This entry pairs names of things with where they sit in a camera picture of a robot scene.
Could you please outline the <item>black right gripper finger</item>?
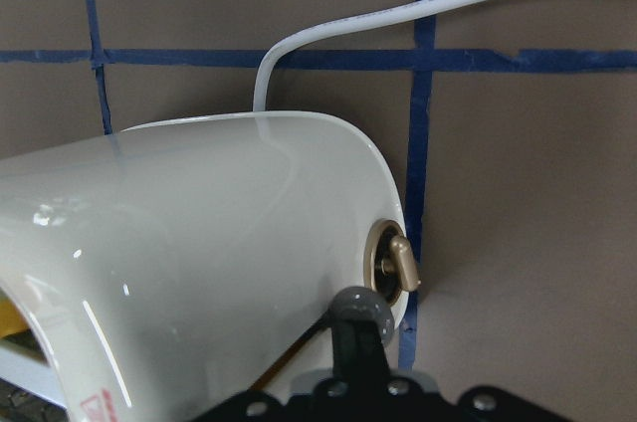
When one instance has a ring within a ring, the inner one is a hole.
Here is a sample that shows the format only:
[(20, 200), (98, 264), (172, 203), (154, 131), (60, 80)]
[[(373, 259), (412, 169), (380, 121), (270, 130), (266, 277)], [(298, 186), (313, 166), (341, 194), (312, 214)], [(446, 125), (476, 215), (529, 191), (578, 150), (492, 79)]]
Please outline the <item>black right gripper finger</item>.
[(385, 345), (394, 316), (379, 293), (362, 286), (339, 291), (326, 312), (332, 341), (332, 374), (340, 380), (386, 380)]

